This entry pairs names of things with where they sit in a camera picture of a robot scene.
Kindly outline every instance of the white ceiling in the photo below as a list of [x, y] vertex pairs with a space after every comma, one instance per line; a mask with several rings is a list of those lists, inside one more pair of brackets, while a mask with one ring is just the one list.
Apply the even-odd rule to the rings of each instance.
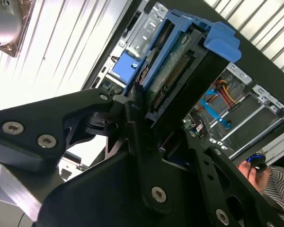
[[17, 58], [0, 51], [0, 109], [81, 90], [131, 0], [36, 0]]
[[284, 72], [284, 0], [205, 0]]

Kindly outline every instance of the blue cable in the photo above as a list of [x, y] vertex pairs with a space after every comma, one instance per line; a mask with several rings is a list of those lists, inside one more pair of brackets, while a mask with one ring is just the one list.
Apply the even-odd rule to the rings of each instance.
[[[205, 95], [218, 95], [218, 93], [214, 90], [209, 90], [205, 93]], [[216, 111], [214, 111], [203, 98], [200, 99], [200, 104], [211, 116], [217, 119], [225, 127], [225, 129], [231, 128], [231, 123], [220, 117], [220, 115], [218, 115]]]

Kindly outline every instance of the silver metal frame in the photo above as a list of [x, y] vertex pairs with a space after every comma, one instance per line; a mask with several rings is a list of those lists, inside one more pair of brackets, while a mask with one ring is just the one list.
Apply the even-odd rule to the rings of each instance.
[[239, 80], [241, 80], [246, 85], [252, 82], [252, 78], [250, 78], [249, 75], [247, 75], [243, 70], [241, 70], [234, 63], [230, 62], [227, 65], [227, 70], [230, 71], [233, 75], [235, 75]]
[[284, 109], [283, 103], [281, 103], [279, 100], [277, 100], [272, 94], [270, 94], [268, 91], [266, 91], [262, 86], [259, 84], [255, 85], [252, 90], [259, 95], [259, 97], [265, 98], [265, 100], [269, 100], [275, 106], [277, 106], [279, 109]]
[[260, 106], [257, 110], [255, 110], [253, 113], [251, 113], [247, 118], [245, 118], [240, 124], [238, 124], [235, 128], [233, 128], [229, 133], [227, 133], [221, 141], [226, 140], [229, 136], [231, 136], [236, 130], [241, 128], [247, 121], [249, 121], [251, 118], [253, 118], [257, 113], [259, 113], [261, 110], [265, 108], [264, 105]]
[[[113, 68], [114, 68], [116, 63], [114, 63], [111, 60], [111, 56], [120, 57], [124, 50], [128, 50], [132, 54], [135, 54], [135, 51], [132, 50], [129, 46], [132, 43], [132, 41], [134, 40], [134, 38], [136, 37], [136, 35], [138, 34], [138, 32], [140, 31], [141, 27], [144, 25], [145, 21], [149, 18], [149, 14], [146, 14], [143, 11], [144, 7], [146, 6], [146, 3], [147, 3], [147, 1], [143, 1], [140, 4], [138, 10], [141, 12], [141, 14], [140, 14], [139, 18], [137, 19], [136, 23], [134, 24], [132, 30], [128, 33], [128, 35], [125, 38], [122, 38], [122, 37], [120, 38], [120, 40], [118, 42], [118, 45], [115, 46], [114, 50], [111, 52], [110, 56], [106, 60], [106, 63], [103, 66], [103, 67], [106, 67], [106, 69], [101, 71], [101, 72], [99, 72], [98, 77], [100, 78], [100, 80], [96, 84], [95, 88], [98, 88], [100, 86], [100, 84], [102, 83], [102, 81], [103, 81], [103, 79], [105, 77], [107, 77], [108, 79], [114, 81], [116, 84], [120, 85], [123, 88], [126, 86], [126, 84], [122, 84], [119, 81], [116, 82], [116, 79], [111, 79], [113, 77], [108, 75], [108, 73], [110, 73], [110, 74], [116, 76], [117, 78], [120, 78], [120, 75], [116, 74], [113, 71]], [[153, 7], [152, 10], [158, 11], [156, 9], [156, 5]]]
[[39, 176], [0, 164], [0, 201], [19, 206], [32, 221], [37, 221], [47, 195], [62, 183], [58, 171]]
[[246, 143], [243, 147], [241, 147], [239, 150], [237, 150], [234, 154], [232, 154], [229, 158], [233, 159], [235, 158], [237, 155], [239, 155], [241, 153], [241, 151], [243, 149], [245, 149], [247, 146], [253, 144], [254, 142], [256, 142], [257, 140], [259, 140], [260, 138], [262, 138], [263, 136], [265, 136], [267, 133], [269, 133], [274, 127], [276, 127], [277, 125], [279, 125], [281, 122], [284, 121], [284, 117], [280, 118], [279, 120], [277, 120], [275, 123], [273, 123], [272, 125], [270, 125], [268, 128], [266, 128], [264, 131], [262, 131], [260, 134], [258, 134], [255, 138], [253, 138], [251, 141], [249, 141], [248, 143]]

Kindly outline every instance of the black metal bracket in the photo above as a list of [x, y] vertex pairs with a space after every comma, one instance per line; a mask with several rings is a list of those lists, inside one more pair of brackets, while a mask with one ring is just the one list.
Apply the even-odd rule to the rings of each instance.
[[69, 147], [95, 135], [108, 136], [113, 148], [106, 158], [119, 151], [118, 144], [127, 143], [140, 188], [139, 207], [168, 214], [172, 197], [153, 196], [154, 187], [168, 193], [168, 186], [154, 136], [139, 107], [139, 93], [138, 89], [134, 102], [91, 89], [0, 111], [0, 163], [30, 172], [52, 171]]
[[248, 182], [231, 160], [218, 148], [205, 151], [215, 165], [224, 199], [232, 216], [244, 226], [283, 226], [281, 218]]
[[195, 173], [200, 184], [200, 196], [204, 201], [203, 209], [208, 217], [207, 226], [232, 226], [240, 227], [234, 219], [224, 199], [223, 191], [219, 182], [212, 159], [204, 153], [198, 139], [192, 137], [185, 130], [187, 140], [187, 156], [191, 160], [189, 169]]
[[77, 137], [82, 119], [112, 105], [111, 98], [92, 89], [1, 110], [0, 162], [34, 172], [55, 169], [68, 148], [94, 138]]

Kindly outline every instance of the blue plastic latch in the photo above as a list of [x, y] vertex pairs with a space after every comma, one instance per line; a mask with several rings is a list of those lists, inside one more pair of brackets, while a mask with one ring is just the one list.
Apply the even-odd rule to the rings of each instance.
[[120, 78], [127, 83], [135, 72], [135, 67], [133, 67], [133, 65], [138, 65], [138, 63], [139, 62], [135, 58], [126, 52], [123, 52], [114, 66], [113, 72], [119, 75]]
[[191, 23], [208, 32], [204, 41], [204, 47], [233, 63], [241, 58], [241, 51], [238, 49], [240, 40], [234, 37], [235, 30], [222, 22], [213, 23], [178, 10], [173, 10], [172, 12], [176, 15], [183, 15], [189, 18]]
[[236, 62], [241, 58], [241, 51], [238, 49], [240, 41], [233, 37], [235, 31], [222, 22], [213, 23], [204, 46], [225, 58], [230, 62]]

